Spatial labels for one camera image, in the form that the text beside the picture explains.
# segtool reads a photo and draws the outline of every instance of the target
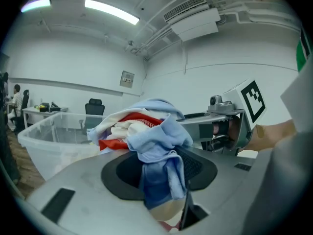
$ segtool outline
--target white wall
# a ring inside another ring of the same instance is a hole
[[[252,77],[268,106],[261,124],[288,120],[290,115],[280,95],[297,76],[298,40],[298,33],[281,27],[223,25],[218,33],[184,43],[188,55],[185,75],[180,44],[150,59],[140,99],[161,97],[184,114],[201,112],[207,109],[212,95]]]
[[[85,113],[90,98],[101,99],[104,115],[139,100],[145,77],[141,57],[110,43],[73,33],[42,32],[16,28],[4,46],[8,63],[9,89],[15,84],[30,90],[29,106],[54,101],[73,113]],[[134,76],[132,88],[120,86],[122,71]]]

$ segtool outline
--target plastic storage box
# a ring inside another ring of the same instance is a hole
[[[45,180],[71,163],[96,156],[99,147],[87,140],[86,129],[105,116],[57,113],[18,134],[35,167]]]

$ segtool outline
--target red cloth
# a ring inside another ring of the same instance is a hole
[[[134,112],[128,114],[126,117],[122,118],[119,122],[125,122],[128,120],[137,120],[143,122],[148,127],[152,128],[156,125],[160,125],[162,120],[144,115],[142,113]],[[128,149],[127,143],[123,142],[121,139],[111,139],[111,140],[99,140],[100,151],[109,147],[113,150],[118,149]]]

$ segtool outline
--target wooden floor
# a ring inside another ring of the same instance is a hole
[[[11,152],[21,174],[21,179],[17,188],[26,198],[34,189],[41,186],[45,180],[42,178],[34,166],[25,148],[22,148],[13,132],[7,130],[7,136],[11,147]]]

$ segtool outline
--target office chair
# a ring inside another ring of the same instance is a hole
[[[105,106],[102,105],[100,99],[91,98],[88,104],[85,104],[86,115],[98,115],[102,116]],[[102,118],[86,117],[85,126],[83,127],[83,119],[79,120],[80,127],[84,135],[87,135],[87,129],[96,127],[102,122]]]
[[[13,121],[13,123],[15,122],[15,133],[19,133],[20,131],[22,131],[23,129],[25,129],[25,125],[24,125],[24,114],[22,112],[23,109],[27,108],[27,104],[28,104],[28,100],[29,100],[29,90],[25,90],[23,92],[23,102],[22,102],[22,106],[21,106],[21,115],[19,117],[17,117],[16,114],[16,107],[14,107],[14,113],[16,115],[16,117],[11,118],[11,121]]]

